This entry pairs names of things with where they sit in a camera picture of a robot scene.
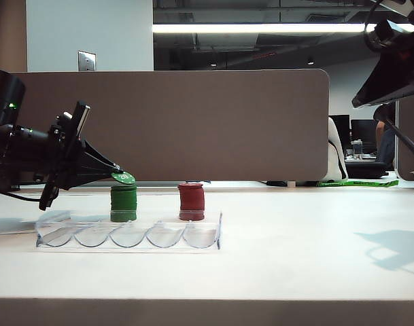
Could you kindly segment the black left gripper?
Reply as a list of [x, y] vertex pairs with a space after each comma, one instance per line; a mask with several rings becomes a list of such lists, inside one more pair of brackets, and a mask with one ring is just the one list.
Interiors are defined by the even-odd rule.
[[75, 164], [75, 143], [78, 141], [84, 122], [72, 117], [66, 121], [64, 138], [50, 170], [48, 180], [39, 199], [39, 209], [45, 211], [57, 198], [59, 189], [68, 190], [101, 179], [108, 179], [111, 173], [122, 173], [120, 165], [98, 152], [87, 140], [83, 140], [83, 167], [72, 168]]

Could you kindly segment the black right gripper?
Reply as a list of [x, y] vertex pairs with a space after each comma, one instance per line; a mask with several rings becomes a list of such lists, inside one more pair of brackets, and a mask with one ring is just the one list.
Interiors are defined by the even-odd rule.
[[408, 32], [391, 20], [382, 20], [379, 42], [379, 62], [351, 100], [355, 109], [414, 95], [414, 31]]

